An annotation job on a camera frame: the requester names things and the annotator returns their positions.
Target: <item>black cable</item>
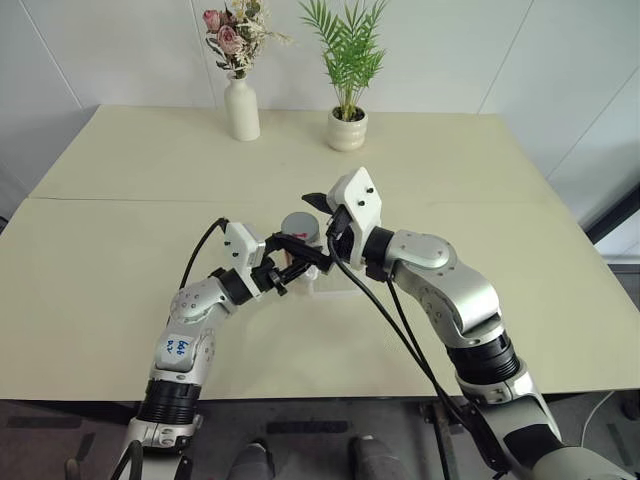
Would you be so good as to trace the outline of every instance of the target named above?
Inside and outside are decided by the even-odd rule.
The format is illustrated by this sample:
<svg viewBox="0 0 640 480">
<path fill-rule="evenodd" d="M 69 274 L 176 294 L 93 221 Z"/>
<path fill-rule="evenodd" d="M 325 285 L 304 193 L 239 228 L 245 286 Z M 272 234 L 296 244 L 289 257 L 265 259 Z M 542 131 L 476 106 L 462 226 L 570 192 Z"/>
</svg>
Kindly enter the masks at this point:
<svg viewBox="0 0 640 480">
<path fill-rule="evenodd" d="M 420 357 L 420 360 L 422 360 L 423 363 L 427 363 L 427 359 L 425 358 L 424 354 L 422 353 L 422 349 L 420 348 L 420 344 L 416 340 L 416 337 L 413 334 L 413 330 L 411 329 L 411 325 L 409 325 L 409 321 L 407 320 L 407 317 L 404 314 L 404 310 L 402 309 L 402 305 L 400 304 L 400 299 L 398 298 L 398 293 L 396 292 L 396 288 L 393 286 L 393 280 L 391 280 L 391 277 L 387 277 L 387 287 L 389 287 L 389 292 L 391 293 L 391 298 L 393 298 L 393 303 L 396 306 L 396 310 L 398 311 L 398 315 L 400 316 L 400 320 L 402 320 L 402 325 L 404 326 L 404 329 L 407 332 L 407 335 L 409 335 L 409 339 L 411 340 L 411 343 L 413 344 L 413 348 L 416 349 L 416 353 L 418 354 L 418 357 Z"/>
<path fill-rule="evenodd" d="M 411 343 L 413 344 L 418 357 L 422 361 L 424 369 L 428 370 L 429 373 L 427 374 L 427 377 L 433 383 L 433 386 L 436 389 L 436 392 L 438 393 L 438 397 L 442 400 L 442 402 L 445 404 L 445 406 L 449 407 L 449 409 L 453 411 L 453 414 L 458 419 L 458 421 L 460 421 L 460 423 L 462 423 L 462 425 L 465 425 L 465 422 L 463 422 L 462 419 L 460 418 L 462 416 L 462 412 L 460 411 L 460 407 L 458 407 L 458 405 L 453 401 L 453 399 L 449 396 L 449 394 L 440 386 L 440 384 L 438 383 L 438 381 L 435 378 L 435 374 L 433 373 L 433 370 L 431 369 L 431 366 L 429 365 L 429 362 L 427 361 L 426 357 L 422 353 L 422 349 L 420 348 L 420 344 L 416 340 L 416 337 L 415 337 L 415 335 L 413 333 L 413 329 L 411 328 L 411 325 L 409 324 L 409 321 L 407 320 L 407 316 L 404 314 L 404 309 L 402 308 L 402 304 L 400 303 L 400 299 L 398 298 L 398 294 L 397 294 L 396 289 L 395 289 L 395 287 L 393 285 L 393 281 L 391 280 L 391 277 L 387 278 L 387 287 L 389 287 L 389 292 L 391 293 L 391 298 L 393 298 L 393 303 L 396 306 L 396 310 L 398 311 L 398 315 L 400 316 L 400 320 L 402 320 L 402 325 L 404 326 L 404 329 L 406 330 L 407 335 L 409 335 L 409 339 L 411 340 Z"/>
<path fill-rule="evenodd" d="M 438 444 L 438 455 L 440 456 L 440 464 L 442 465 L 442 474 L 444 475 L 444 480 L 451 480 L 451 468 L 449 467 L 449 458 L 447 458 L 446 452 L 447 445 L 445 445 L 445 440 L 442 435 L 442 428 L 443 426 L 440 424 L 436 407 L 433 407 L 433 432 L 436 434 L 436 443 Z"/>
<path fill-rule="evenodd" d="M 122 458 L 111 475 L 111 480 L 120 480 L 120 475 L 129 463 L 131 463 L 129 480 L 142 480 L 142 457 L 142 444 L 138 440 L 133 440 L 122 454 Z"/>
<path fill-rule="evenodd" d="M 376 308 L 378 309 L 378 311 L 382 314 L 382 316 L 384 317 L 384 319 L 387 321 L 387 323 L 391 326 L 391 328 L 393 329 L 393 331 L 395 332 L 395 334 L 398 336 L 398 338 L 402 341 L 402 343 L 404 344 L 405 348 L 407 349 L 407 351 L 409 352 L 409 354 L 411 355 L 411 357 L 413 358 L 413 360 L 418 364 L 418 366 L 420 367 L 420 369 L 423 371 L 423 373 L 426 375 L 426 377 L 431 381 L 431 383 L 433 384 L 434 389 L 436 390 L 436 394 L 438 395 L 438 398 L 442 401 L 442 403 L 448 408 L 448 410 L 452 413 L 452 415 L 458 420 L 458 422 L 460 422 L 460 424 L 465 427 L 467 430 L 469 430 L 468 424 L 467 422 L 464 420 L 464 416 L 462 414 L 462 411 L 460 410 L 460 407 L 453 401 L 453 399 L 451 399 L 451 397 L 449 397 L 449 395 L 447 394 L 447 392 L 440 386 L 440 384 L 438 383 L 438 381 L 435 378 L 435 375 L 433 373 L 433 371 L 431 370 L 431 367 L 429 366 L 429 363 L 426 360 L 422 360 L 422 358 L 424 358 L 424 355 L 422 355 L 422 358 L 419 356 L 418 353 L 416 353 L 416 351 L 414 351 L 414 349 L 412 348 L 412 345 L 409 343 L 409 340 L 407 340 L 407 338 L 405 337 L 405 335 L 402 333 L 402 330 L 400 330 L 400 327 L 398 327 L 398 325 L 396 324 L 396 322 L 393 320 L 393 318 L 391 317 L 391 315 L 389 314 L 389 312 L 387 311 L 387 309 L 384 307 L 384 305 L 382 305 L 382 303 L 380 302 L 380 300 L 375 296 L 375 294 L 369 290 L 369 288 L 362 283 L 362 281 L 356 277 L 353 272 L 351 272 L 351 270 L 349 270 L 347 268 L 347 266 L 344 264 L 344 262 L 342 261 L 342 259 L 340 258 L 340 256 L 338 255 L 335 245 L 334 245 L 334 238 L 333 236 L 329 236 L 327 238 L 327 247 L 329 248 L 329 253 L 331 255 L 332 260 L 334 261 L 334 263 L 336 265 L 338 265 L 338 268 L 340 268 L 340 270 L 342 270 L 342 272 L 349 277 L 349 279 L 356 284 L 356 286 L 369 298 L 369 300 L 371 300 L 371 302 L 376 306 Z M 409 323 L 406 322 L 405 323 L 405 328 L 409 326 Z M 415 340 L 415 337 L 413 336 L 413 331 L 411 331 L 410 336 L 413 337 L 413 339 Z"/>
<path fill-rule="evenodd" d="M 229 220 L 227 220 L 224 217 L 220 217 L 218 220 L 216 220 L 211 224 L 211 226 L 207 229 L 206 232 L 204 232 L 204 234 L 202 235 L 202 238 L 200 238 L 200 241 L 196 245 L 196 248 L 193 249 L 193 253 L 191 254 L 189 263 L 187 263 L 187 268 L 185 269 L 184 274 L 182 275 L 182 280 L 180 281 L 180 288 L 184 288 L 186 286 L 187 280 L 189 279 L 189 273 L 191 273 L 191 267 L 193 266 L 193 262 L 195 262 L 196 257 L 200 252 L 200 249 L 204 245 L 204 242 L 207 241 L 207 238 L 211 236 L 211 234 L 216 228 L 220 227 L 224 232 L 227 228 L 227 223 L 229 223 Z"/>
</svg>

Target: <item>white vase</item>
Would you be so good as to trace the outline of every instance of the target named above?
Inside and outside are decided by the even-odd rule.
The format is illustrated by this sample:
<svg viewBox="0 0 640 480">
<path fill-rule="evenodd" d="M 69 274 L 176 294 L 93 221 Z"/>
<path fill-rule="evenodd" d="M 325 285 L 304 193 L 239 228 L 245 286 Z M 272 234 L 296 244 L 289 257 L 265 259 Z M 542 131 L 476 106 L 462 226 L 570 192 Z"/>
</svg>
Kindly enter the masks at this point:
<svg viewBox="0 0 640 480">
<path fill-rule="evenodd" d="M 236 140 L 247 142 L 260 136 L 260 119 L 256 92 L 246 78 L 229 76 L 229 86 L 224 91 L 224 105 L 227 109 L 229 133 Z"/>
<path fill-rule="evenodd" d="M 327 127 L 327 143 L 340 152 L 349 152 L 360 148 L 367 134 L 367 122 L 369 117 L 364 112 L 364 118 L 356 122 L 345 122 L 336 118 L 333 114 L 335 108 L 329 112 L 329 125 Z"/>
</svg>

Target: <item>white cable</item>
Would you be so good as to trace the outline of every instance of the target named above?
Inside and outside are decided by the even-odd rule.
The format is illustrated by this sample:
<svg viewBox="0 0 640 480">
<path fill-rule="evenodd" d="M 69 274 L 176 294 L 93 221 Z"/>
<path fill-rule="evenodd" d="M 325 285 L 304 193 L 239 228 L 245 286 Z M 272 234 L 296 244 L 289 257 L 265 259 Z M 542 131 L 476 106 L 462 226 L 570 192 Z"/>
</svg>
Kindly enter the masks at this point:
<svg viewBox="0 0 640 480">
<path fill-rule="evenodd" d="M 591 421 L 595 413 L 598 411 L 598 409 L 602 406 L 602 404 L 607 400 L 609 400 L 609 398 L 611 398 L 611 395 L 613 395 L 614 393 L 616 393 L 615 390 L 612 390 L 609 393 L 607 393 L 604 397 L 602 397 L 602 400 L 600 400 L 597 403 L 597 405 L 593 407 L 593 410 L 591 410 L 591 413 L 589 413 L 589 416 L 587 417 L 587 420 L 584 422 L 584 426 L 582 427 L 582 435 L 580 436 L 581 447 L 584 447 L 584 437 L 587 434 L 587 427 L 589 426 L 589 422 Z"/>
</svg>

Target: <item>gray floor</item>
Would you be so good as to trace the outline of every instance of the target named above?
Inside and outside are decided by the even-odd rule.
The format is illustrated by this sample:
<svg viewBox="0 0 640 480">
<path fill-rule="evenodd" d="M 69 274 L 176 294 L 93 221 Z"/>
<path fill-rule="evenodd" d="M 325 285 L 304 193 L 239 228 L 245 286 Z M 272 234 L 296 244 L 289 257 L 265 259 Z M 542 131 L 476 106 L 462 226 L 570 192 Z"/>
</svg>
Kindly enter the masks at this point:
<svg viewBox="0 0 640 480">
<path fill-rule="evenodd" d="M 640 309 L 640 265 L 609 265 L 631 301 Z"/>
<path fill-rule="evenodd" d="M 569 444 L 602 393 L 553 402 L 551 409 Z M 627 420 L 614 395 L 590 424 L 586 446 L 630 472 L 640 470 L 640 422 Z M 224 479 L 237 451 L 262 437 L 273 453 L 278 480 L 349 479 L 347 443 L 354 435 L 372 433 L 392 446 L 414 479 L 442 479 L 433 428 L 425 424 L 414 402 L 396 400 L 207 402 L 205 424 L 190 450 L 194 479 Z M 59 428 L 42 428 L 36 420 L 62 418 Z M 271 422 L 346 421 L 344 433 L 268 434 Z M 83 480 L 108 478 L 119 453 L 124 427 L 78 419 L 14 402 L 0 402 L 1 478 L 62 479 L 63 463 L 79 452 Z M 466 433 L 453 436 L 461 478 L 490 479 Z"/>
</svg>

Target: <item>person's foot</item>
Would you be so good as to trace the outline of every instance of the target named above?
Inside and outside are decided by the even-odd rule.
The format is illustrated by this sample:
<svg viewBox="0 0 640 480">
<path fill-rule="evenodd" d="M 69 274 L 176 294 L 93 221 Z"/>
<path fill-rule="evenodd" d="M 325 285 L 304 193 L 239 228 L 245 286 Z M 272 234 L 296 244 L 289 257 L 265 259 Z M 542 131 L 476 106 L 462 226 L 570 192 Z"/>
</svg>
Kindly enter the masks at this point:
<svg viewBox="0 0 640 480">
<path fill-rule="evenodd" d="M 372 435 L 351 439 L 349 458 L 355 480 L 407 480 L 409 478 L 400 459 Z"/>
<path fill-rule="evenodd" d="M 271 453 L 266 442 L 257 439 L 244 447 L 233 461 L 228 480 L 272 480 L 273 477 Z"/>
</svg>

